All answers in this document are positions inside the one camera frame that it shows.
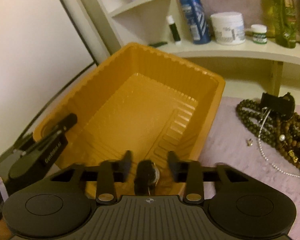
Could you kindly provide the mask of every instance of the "shelf support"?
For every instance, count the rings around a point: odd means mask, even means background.
[[[283,62],[273,61],[271,64],[270,76],[270,94],[279,96],[281,78],[282,78]]]

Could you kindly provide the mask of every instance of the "bin bottom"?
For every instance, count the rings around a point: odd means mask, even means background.
[[[169,194],[172,179],[167,152],[176,149],[197,104],[193,98],[136,73],[90,118],[57,164],[60,168],[72,163],[93,166],[120,159],[131,150],[132,168],[128,182],[117,183],[118,196],[133,195],[137,163],[143,159],[151,159],[160,170],[156,195]],[[95,196],[95,184],[89,182],[86,191]]]

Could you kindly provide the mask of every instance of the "orange tray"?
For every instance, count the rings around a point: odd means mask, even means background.
[[[161,175],[156,195],[174,195],[183,185],[172,183],[168,151],[197,160],[217,112],[224,79],[174,55],[130,43],[89,73],[39,124],[39,140],[69,113],[78,123],[66,137],[58,167],[73,163],[99,165],[133,152],[127,183],[116,183],[117,195],[133,194],[137,163],[151,159]],[[86,192],[95,195],[96,184]]]

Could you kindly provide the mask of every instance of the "white door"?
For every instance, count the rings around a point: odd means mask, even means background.
[[[92,63],[60,0],[0,0],[0,154]]]

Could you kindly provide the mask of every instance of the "silver chain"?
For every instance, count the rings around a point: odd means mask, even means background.
[[[269,114],[270,114],[270,109],[266,112],[266,116],[264,117],[264,119],[262,120],[262,124],[261,124],[261,127],[260,127],[260,131],[259,131],[259,134],[258,134],[258,147],[259,147],[259,151],[261,153],[261,156],[266,160],[266,162],[269,162],[269,159],[268,157],[264,154],[263,152],[263,149],[261,147],[261,139],[260,139],[260,136],[261,136],[261,132],[262,132],[262,129],[263,129],[263,126],[265,125],[266,123],[266,119],[268,118]],[[293,174],[293,173],[289,173],[289,172],[286,172],[282,169],[280,169],[275,163],[271,163],[271,166],[281,172],[282,174],[286,174],[288,176],[291,176],[291,177],[295,177],[295,178],[300,178],[300,175],[296,175],[296,174]]]

